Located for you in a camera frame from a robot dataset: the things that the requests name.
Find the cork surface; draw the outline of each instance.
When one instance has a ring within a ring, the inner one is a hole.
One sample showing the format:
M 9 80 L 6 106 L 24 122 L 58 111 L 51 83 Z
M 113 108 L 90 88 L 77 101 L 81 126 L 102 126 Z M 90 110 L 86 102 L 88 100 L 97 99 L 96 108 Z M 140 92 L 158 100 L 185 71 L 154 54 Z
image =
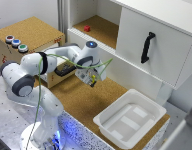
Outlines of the cork surface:
M 93 122 L 93 118 L 127 92 L 127 89 L 109 78 L 103 82 L 98 81 L 95 87 L 91 88 L 81 82 L 75 75 L 72 75 L 50 90 L 62 102 L 64 109 L 68 113 L 116 150 L 119 150 L 116 145 L 101 134 L 99 127 Z M 167 114 L 162 117 L 132 150 L 144 148 L 168 119 L 169 115 Z
M 34 50 L 64 34 L 38 18 L 31 17 L 0 29 L 0 40 L 5 42 L 8 35 L 20 39 L 29 50 Z
M 90 26 L 90 32 L 84 31 L 84 26 L 86 25 Z M 73 27 L 116 49 L 119 29 L 118 25 L 99 16 L 94 16 L 88 20 L 74 25 Z

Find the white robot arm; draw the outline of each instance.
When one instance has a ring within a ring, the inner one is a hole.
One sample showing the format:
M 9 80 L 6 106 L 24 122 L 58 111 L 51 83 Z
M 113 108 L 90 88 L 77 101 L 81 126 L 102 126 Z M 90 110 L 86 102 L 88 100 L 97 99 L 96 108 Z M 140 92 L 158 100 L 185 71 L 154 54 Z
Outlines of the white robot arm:
M 77 68 L 75 75 L 93 87 L 96 83 L 94 77 L 102 81 L 106 78 L 105 66 L 101 65 L 98 50 L 97 43 L 92 41 L 87 42 L 82 50 L 77 44 L 69 44 L 48 49 L 45 53 L 25 55 L 21 59 L 20 65 L 13 61 L 7 61 L 1 66 L 1 74 L 7 84 L 7 97 L 10 100 L 22 105 L 37 106 L 39 92 L 42 93 L 40 106 L 44 110 L 44 115 L 41 118 L 41 124 L 34 131 L 30 140 L 34 149 L 46 149 L 45 143 L 52 139 L 59 130 L 57 117 L 63 112 L 63 105 L 47 88 L 41 86 L 41 91 L 38 87 L 34 88 L 33 76 L 39 74 L 39 65 L 41 74 L 55 71 L 58 75 L 62 75 L 62 72 L 56 69 L 57 58 L 55 55 L 64 56 L 75 63 L 74 68 Z M 26 149 L 26 145 L 22 145 L 21 149 Z

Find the white plastic bin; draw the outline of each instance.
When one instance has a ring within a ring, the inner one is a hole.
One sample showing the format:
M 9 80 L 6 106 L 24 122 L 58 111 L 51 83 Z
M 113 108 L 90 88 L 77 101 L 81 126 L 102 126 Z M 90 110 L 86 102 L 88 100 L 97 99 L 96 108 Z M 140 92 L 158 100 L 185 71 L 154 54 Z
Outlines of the white plastic bin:
M 118 147 L 132 149 L 165 113 L 165 108 L 131 89 L 93 120 Z

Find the white countertop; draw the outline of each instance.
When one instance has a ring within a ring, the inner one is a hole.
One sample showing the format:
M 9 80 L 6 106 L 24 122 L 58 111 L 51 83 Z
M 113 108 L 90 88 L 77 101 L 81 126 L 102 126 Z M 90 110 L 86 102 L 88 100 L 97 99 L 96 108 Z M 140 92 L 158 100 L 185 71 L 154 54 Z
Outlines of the white countertop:
M 111 0 L 192 35 L 192 0 Z

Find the black handle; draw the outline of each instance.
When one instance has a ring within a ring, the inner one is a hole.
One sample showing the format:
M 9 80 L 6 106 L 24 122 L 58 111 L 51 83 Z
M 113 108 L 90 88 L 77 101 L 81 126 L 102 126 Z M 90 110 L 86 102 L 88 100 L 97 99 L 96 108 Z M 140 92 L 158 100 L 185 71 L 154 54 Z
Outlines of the black handle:
M 60 70 L 58 70 L 57 67 L 56 67 L 56 69 L 54 70 L 54 72 L 55 72 L 58 76 L 63 77 L 63 76 L 65 76 L 65 75 L 69 74 L 70 72 L 72 72 L 72 71 L 75 70 L 75 69 L 76 69 L 76 67 L 75 67 L 75 66 L 72 66 L 72 67 L 70 67 L 70 68 L 68 68 L 68 69 L 65 69 L 65 70 L 63 70 L 63 71 L 60 71 Z
M 142 57 L 141 57 L 141 63 L 144 64 L 146 61 L 149 60 L 149 57 L 147 57 L 147 53 L 149 50 L 149 45 L 150 45 L 150 40 L 153 39 L 156 35 L 152 32 L 149 32 L 149 36 L 147 37 L 146 41 L 145 41 L 145 45 L 143 48 L 143 53 L 142 53 Z

